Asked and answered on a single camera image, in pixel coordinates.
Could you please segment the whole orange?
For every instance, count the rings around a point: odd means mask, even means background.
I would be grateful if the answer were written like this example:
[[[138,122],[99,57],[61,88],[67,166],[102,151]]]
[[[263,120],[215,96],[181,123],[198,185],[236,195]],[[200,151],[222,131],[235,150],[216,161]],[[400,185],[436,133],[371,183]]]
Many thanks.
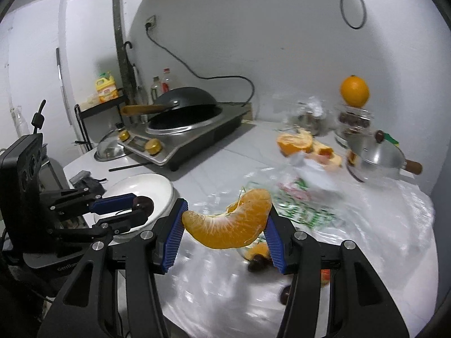
[[[340,86],[340,94],[348,106],[363,108],[370,97],[370,91],[365,80],[351,75]]]

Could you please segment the dark cherry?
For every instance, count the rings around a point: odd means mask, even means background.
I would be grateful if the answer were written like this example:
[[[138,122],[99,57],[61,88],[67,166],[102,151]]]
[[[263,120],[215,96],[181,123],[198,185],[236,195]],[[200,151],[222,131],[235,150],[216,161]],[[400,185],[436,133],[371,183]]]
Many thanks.
[[[273,267],[274,264],[270,255],[255,254],[249,260],[247,269],[251,273],[259,273]]]
[[[154,211],[154,202],[146,196],[137,196],[133,200],[132,211],[142,211],[146,217],[150,217]]]
[[[289,296],[290,296],[290,292],[291,292],[291,285],[290,284],[286,285],[282,289],[282,291],[280,293],[280,296],[279,296],[279,301],[280,301],[280,303],[282,305],[286,306],[288,304],[288,299],[289,299]]]

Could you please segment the oil bottle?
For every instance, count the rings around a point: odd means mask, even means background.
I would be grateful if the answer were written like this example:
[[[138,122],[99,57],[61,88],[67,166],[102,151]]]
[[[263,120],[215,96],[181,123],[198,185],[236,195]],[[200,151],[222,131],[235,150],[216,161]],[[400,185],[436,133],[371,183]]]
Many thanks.
[[[153,104],[156,103],[157,99],[162,95],[162,84],[158,76],[153,78],[153,83],[151,86],[151,101]]]

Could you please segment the small crumpled plastic bag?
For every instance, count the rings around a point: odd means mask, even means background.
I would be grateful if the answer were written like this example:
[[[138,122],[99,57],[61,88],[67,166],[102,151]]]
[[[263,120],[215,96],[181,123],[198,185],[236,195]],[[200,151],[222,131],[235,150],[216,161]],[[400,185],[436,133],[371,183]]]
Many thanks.
[[[304,129],[314,137],[326,135],[333,123],[326,102],[317,96],[301,98],[283,111],[283,123],[291,128]]]

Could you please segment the induction cooker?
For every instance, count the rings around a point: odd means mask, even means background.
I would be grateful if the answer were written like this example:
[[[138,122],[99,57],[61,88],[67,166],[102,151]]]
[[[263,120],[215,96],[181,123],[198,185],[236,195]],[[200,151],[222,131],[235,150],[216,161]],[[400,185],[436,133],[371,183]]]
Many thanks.
[[[123,146],[148,163],[176,171],[182,163],[212,146],[251,119],[251,105],[220,103],[217,115],[203,122],[162,130],[148,124],[130,127]]]

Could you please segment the small steel lidded pot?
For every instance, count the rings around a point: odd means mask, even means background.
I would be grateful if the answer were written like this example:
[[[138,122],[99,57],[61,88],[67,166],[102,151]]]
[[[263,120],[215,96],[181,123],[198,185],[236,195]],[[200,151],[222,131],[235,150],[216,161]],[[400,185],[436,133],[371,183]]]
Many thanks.
[[[379,130],[374,134],[351,134],[347,137],[346,167],[360,182],[399,179],[401,170],[420,175],[423,166],[405,158],[398,146],[384,138]]]

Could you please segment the orange peel piece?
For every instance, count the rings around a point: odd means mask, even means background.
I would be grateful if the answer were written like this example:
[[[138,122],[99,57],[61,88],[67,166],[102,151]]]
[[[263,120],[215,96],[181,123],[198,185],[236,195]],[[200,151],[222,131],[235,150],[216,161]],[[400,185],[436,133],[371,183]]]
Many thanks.
[[[342,166],[342,157],[337,155],[332,147],[320,141],[313,141],[312,155],[323,167],[340,168]]]

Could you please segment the black wok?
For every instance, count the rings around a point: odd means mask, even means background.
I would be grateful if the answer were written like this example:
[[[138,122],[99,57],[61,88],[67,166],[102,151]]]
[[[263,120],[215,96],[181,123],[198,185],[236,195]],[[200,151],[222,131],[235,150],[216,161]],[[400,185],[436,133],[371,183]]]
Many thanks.
[[[218,102],[207,91],[195,87],[174,88],[158,97],[153,104],[126,105],[126,117],[150,115],[151,130],[169,130],[198,124],[222,113]]]

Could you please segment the red cap sauce bottle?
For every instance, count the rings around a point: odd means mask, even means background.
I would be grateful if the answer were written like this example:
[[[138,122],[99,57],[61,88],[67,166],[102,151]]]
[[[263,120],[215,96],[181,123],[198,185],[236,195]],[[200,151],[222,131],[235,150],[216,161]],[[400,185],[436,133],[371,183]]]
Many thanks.
[[[163,78],[161,80],[162,92],[168,92],[175,88],[174,77],[169,68],[163,70]]]

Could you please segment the peeled orange half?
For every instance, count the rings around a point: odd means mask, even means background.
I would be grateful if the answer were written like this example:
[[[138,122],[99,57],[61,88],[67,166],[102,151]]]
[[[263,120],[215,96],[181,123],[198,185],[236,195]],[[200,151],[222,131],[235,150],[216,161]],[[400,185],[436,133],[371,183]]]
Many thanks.
[[[277,137],[276,142],[285,156],[298,152],[308,154],[313,151],[313,136],[306,130],[299,130],[296,134],[282,133]]]

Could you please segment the black umbrella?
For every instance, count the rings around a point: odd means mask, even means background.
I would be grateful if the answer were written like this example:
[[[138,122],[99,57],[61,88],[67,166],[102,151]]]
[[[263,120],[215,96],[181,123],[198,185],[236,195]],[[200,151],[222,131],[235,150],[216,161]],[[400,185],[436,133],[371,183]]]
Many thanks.
[[[138,69],[134,63],[131,62],[129,56],[129,50],[133,48],[133,44],[130,41],[125,41],[123,44],[123,50],[125,52],[126,65],[128,70],[128,78],[131,85],[131,91],[134,97],[135,104],[144,104],[142,96],[142,86],[138,83]]]

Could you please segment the orange segment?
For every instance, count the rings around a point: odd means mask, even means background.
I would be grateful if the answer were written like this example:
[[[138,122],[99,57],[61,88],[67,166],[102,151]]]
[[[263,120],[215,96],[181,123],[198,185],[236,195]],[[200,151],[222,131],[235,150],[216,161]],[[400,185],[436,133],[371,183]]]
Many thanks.
[[[253,243],[264,230],[271,209],[270,192],[256,188],[241,195],[222,214],[185,211],[182,222],[195,240],[210,249],[242,248]]]
[[[248,261],[252,260],[256,255],[261,255],[266,259],[271,258],[270,251],[266,242],[259,242],[250,246],[245,250],[244,255]]]

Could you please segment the red strawberry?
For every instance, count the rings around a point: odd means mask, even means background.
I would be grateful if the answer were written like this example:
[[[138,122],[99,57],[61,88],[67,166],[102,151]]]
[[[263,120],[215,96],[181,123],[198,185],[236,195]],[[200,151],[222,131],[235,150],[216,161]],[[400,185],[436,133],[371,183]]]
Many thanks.
[[[321,278],[321,286],[325,287],[328,284],[330,284],[330,280],[331,280],[331,271],[329,269],[322,269],[321,273],[320,273],[320,278]]]

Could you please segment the steel pot lid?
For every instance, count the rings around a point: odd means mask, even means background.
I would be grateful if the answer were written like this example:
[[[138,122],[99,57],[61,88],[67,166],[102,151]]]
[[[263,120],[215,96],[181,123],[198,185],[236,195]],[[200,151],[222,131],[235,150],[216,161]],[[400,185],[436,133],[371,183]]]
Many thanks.
[[[128,156],[130,153],[119,140],[118,131],[111,130],[97,145],[94,159],[98,162],[107,162]]]

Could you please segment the yellow detergent bottle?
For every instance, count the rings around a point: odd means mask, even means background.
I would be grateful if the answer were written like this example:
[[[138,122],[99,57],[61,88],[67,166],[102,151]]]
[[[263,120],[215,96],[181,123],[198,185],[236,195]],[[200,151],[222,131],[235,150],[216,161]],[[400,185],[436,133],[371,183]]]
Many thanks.
[[[95,82],[96,91],[100,103],[105,103],[118,98],[118,89],[111,72],[103,72]]]

